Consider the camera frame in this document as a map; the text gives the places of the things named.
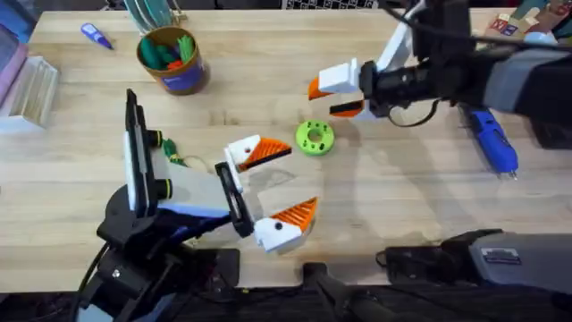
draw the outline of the wooden desk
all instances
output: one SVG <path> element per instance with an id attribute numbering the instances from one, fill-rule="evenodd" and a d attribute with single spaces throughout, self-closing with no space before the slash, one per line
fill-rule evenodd
<path id="1" fill-rule="evenodd" d="M 482 30 L 492 10 L 475 10 Z M 95 23 L 113 41 L 90 43 Z M 243 286 L 294 285 L 302 263 L 324 260 L 348 283 L 382 283 L 374 254 L 390 245 L 438 241 L 483 227 L 521 233 L 572 233 L 572 153 L 537 147 L 523 119 L 498 115 L 517 149 L 518 181 L 499 181 L 456 109 L 400 129 L 387 121 L 350 123 L 328 116 L 348 97 L 307 102 L 307 84 L 334 64 L 376 59 L 396 22 L 381 11 L 208 11 L 189 13 L 212 79 L 201 93 L 167 95 L 135 59 L 139 40 L 126 12 L 44 13 L 31 40 L 61 72 L 49 129 L 0 137 L 0 292 L 72 290 L 102 241 L 105 203 L 124 183 L 125 89 L 147 122 L 184 156 L 212 165 L 228 142 L 259 133 L 294 146 L 297 125 L 327 120 L 336 130 L 325 157 L 296 148 L 244 174 L 266 212 L 319 196 L 314 229 L 288 253 L 265 254 L 230 226 L 203 247 L 238 247 Z M 426 113 L 412 106 L 407 117 Z M 202 166 L 191 159 L 192 165 Z"/>

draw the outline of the blue hot glue gun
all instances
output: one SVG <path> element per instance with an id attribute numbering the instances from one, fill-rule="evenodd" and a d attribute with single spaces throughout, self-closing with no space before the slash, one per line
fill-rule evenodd
<path id="1" fill-rule="evenodd" d="M 461 105 L 460 109 L 492 169 L 499 176 L 507 174 L 510 178 L 516 180 L 518 169 L 517 152 L 510 145 L 501 125 L 495 120 L 491 111 L 466 105 Z"/>

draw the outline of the black cable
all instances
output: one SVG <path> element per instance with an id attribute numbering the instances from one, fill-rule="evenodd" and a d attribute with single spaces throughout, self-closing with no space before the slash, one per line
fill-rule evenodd
<path id="1" fill-rule="evenodd" d="M 91 264 L 89 264 L 89 267 L 88 267 L 88 270 L 86 271 L 86 274 L 83 276 L 83 279 L 81 279 L 80 287 L 78 288 L 78 292 L 75 294 L 75 297 L 73 299 L 73 304 L 71 305 L 70 317 L 69 317 L 70 322 L 76 322 L 76 319 L 78 317 L 78 310 L 80 309 L 81 293 L 83 292 L 83 289 L 86 288 L 86 285 L 88 284 L 89 278 L 93 274 L 93 271 L 96 269 L 97 264 L 99 263 L 99 261 L 101 260 L 101 258 L 104 256 L 105 252 L 108 249 L 109 249 L 109 243 L 106 242 L 101 247 L 101 250 L 99 250 L 99 252 L 93 258 L 93 260 L 91 261 Z"/>
<path id="2" fill-rule="evenodd" d="M 455 40 L 472 40 L 479 43 L 486 43 L 492 45 L 503 45 L 503 46 L 513 46 L 520 49 L 548 49 L 554 51 L 563 51 L 572 53 L 572 47 L 564 47 L 564 46 L 554 46 L 554 45 L 546 45 L 546 44 L 531 44 L 526 43 L 524 41 L 519 40 L 506 40 L 501 38 L 494 38 L 494 37 L 482 37 L 482 36 L 467 36 L 463 34 L 459 34 L 457 32 L 450 32 L 447 30 L 442 30 L 438 28 L 434 28 L 431 26 L 424 25 L 422 23 L 418 23 L 416 21 L 411 21 L 406 19 L 404 16 L 399 14 L 397 11 L 392 9 L 386 0 L 379 0 L 379 6 L 384 9 L 391 17 L 395 20 L 400 21 L 408 25 L 412 30 L 421 30 L 427 33 L 431 33 L 435 36 L 441 38 L 448 38 L 448 39 L 455 39 Z"/>
<path id="3" fill-rule="evenodd" d="M 501 322 L 500 319 L 497 319 L 497 318 L 494 318 L 494 317 L 490 317 L 490 316 L 488 316 L 488 315 L 485 315 L 485 314 L 482 314 L 482 313 L 479 313 L 479 312 L 474 312 L 474 311 L 470 311 L 470 310 L 465 310 L 465 309 L 461 309 L 461 308 L 458 308 L 458 307 L 455 307 L 455 306 L 451 306 L 451 305 L 449 305 L 449 304 L 445 304 L 445 303 L 442 303 L 442 302 L 439 302 L 439 301 L 435 301 L 435 300 L 430 299 L 430 298 L 428 298 L 428 297 L 426 297 L 426 296 L 424 296 L 424 295 L 421 295 L 421 294 L 419 294 L 419 293 L 417 293 L 417 292 L 411 292 L 411 291 L 403 290 L 403 289 L 401 289 L 401 288 L 399 288 L 399 287 L 394 287 L 394 286 L 390 286 L 390 285 L 384 285 L 384 286 L 382 286 L 382 288 L 383 288 L 383 289 L 390 290 L 390 291 L 393 291 L 393 292 L 400 292 L 400 293 L 406 294 L 406 295 L 408 295 L 408 296 L 410 296 L 410 297 L 413 297 L 413 298 L 416 298 L 416 299 L 419 299 L 419 300 L 422 300 L 422 301 L 426 301 L 427 303 L 430 303 L 430 304 L 432 304 L 432 305 L 434 305 L 434 306 L 436 306 L 436 307 L 449 310 L 449 311 L 454 312 L 454 313 L 459 314 L 459 315 L 464 315 L 464 316 L 466 316 L 467 318 L 483 318 L 483 319 L 486 319 L 486 320 L 492 321 L 492 322 Z"/>
<path id="4" fill-rule="evenodd" d="M 37 318 L 32 318 L 32 319 L 25 319 L 25 320 L 8 320 L 8 321 L 4 321 L 4 322 L 38 322 L 41 320 L 44 320 L 46 318 L 51 318 L 54 317 L 58 314 L 60 314 L 63 311 L 64 307 L 61 307 L 53 312 L 47 313 L 41 317 L 37 317 Z"/>
<path id="5" fill-rule="evenodd" d="M 232 299 L 232 300 L 215 300 L 215 299 L 210 299 L 207 298 L 206 296 L 203 296 L 202 294 L 200 294 L 199 292 L 194 292 L 192 290 L 189 290 L 189 293 L 187 294 L 187 296 L 185 297 L 185 300 L 182 301 L 182 304 L 180 305 L 179 308 L 177 308 L 170 317 L 167 318 L 167 321 L 174 321 L 182 312 L 183 310 L 189 305 L 190 301 L 193 299 L 193 297 L 197 297 L 198 299 L 207 302 L 207 303 L 211 303 L 211 304 L 215 304 L 215 305 L 223 305 L 223 306 L 227 306 L 227 305 L 237 305 L 240 308 L 249 306 L 249 305 L 257 305 L 260 304 L 264 301 L 268 301 L 274 297 L 279 297 L 279 296 L 284 296 L 284 297 L 292 297 L 292 296 L 296 296 L 298 295 L 300 292 L 302 291 L 302 286 L 298 286 L 295 287 L 293 289 L 288 289 L 285 291 L 276 291 L 276 292 L 272 292 L 269 295 L 266 296 L 261 296 L 259 299 L 255 299 L 255 300 L 250 300 L 250 301 L 242 301 L 242 300 L 236 300 L 236 299 Z"/>
<path id="6" fill-rule="evenodd" d="M 424 117 L 423 119 L 421 119 L 421 120 L 419 120 L 419 121 L 417 121 L 417 122 L 415 122 L 415 123 L 411 123 L 411 124 L 399 124 L 399 123 L 395 122 L 395 120 L 393 120 L 393 118 L 391 117 L 391 110 L 390 110 L 389 114 L 387 115 L 387 118 L 390 119 L 390 122 L 391 122 L 393 125 L 395 125 L 395 126 L 397 126 L 397 127 L 400 127 L 400 128 L 416 127 L 416 126 L 419 126 L 419 125 L 423 125 L 423 124 L 427 123 L 429 120 L 431 120 L 431 119 L 435 116 L 435 113 L 437 113 L 437 107 L 439 106 L 439 102 L 441 102 L 441 101 L 443 101 L 443 99 L 441 99 L 441 98 L 435 99 L 435 100 L 433 101 L 433 103 L 431 104 L 431 111 L 429 111 L 429 114 L 427 114 L 426 117 Z"/>

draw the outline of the blue marker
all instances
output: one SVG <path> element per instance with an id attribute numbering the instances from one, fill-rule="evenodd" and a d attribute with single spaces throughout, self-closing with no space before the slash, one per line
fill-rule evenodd
<path id="1" fill-rule="evenodd" d="M 98 43 L 99 45 L 109 48 L 109 49 L 114 49 L 111 44 L 109 43 L 109 41 L 107 39 L 105 39 L 104 35 L 97 30 L 96 26 L 94 26 L 91 23 L 84 23 L 81 26 L 81 32 L 83 32 L 84 35 L 86 35 L 89 39 L 91 39 L 93 42 Z"/>

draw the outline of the pencil cup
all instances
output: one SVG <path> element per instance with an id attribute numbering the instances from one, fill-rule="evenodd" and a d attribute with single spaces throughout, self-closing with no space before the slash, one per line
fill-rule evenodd
<path id="1" fill-rule="evenodd" d="M 139 63 L 143 65 L 147 72 L 151 74 L 167 92 L 173 95 L 193 94 L 200 91 L 206 85 L 208 70 L 200 56 L 198 43 L 190 32 L 179 27 L 162 27 L 151 30 L 145 36 L 150 38 L 156 46 L 165 45 L 170 48 L 175 48 L 177 39 L 183 36 L 189 36 L 192 39 L 195 44 L 195 49 L 188 62 L 170 71 L 161 71 L 147 67 L 141 57 L 141 42 L 137 45 L 137 59 Z"/>

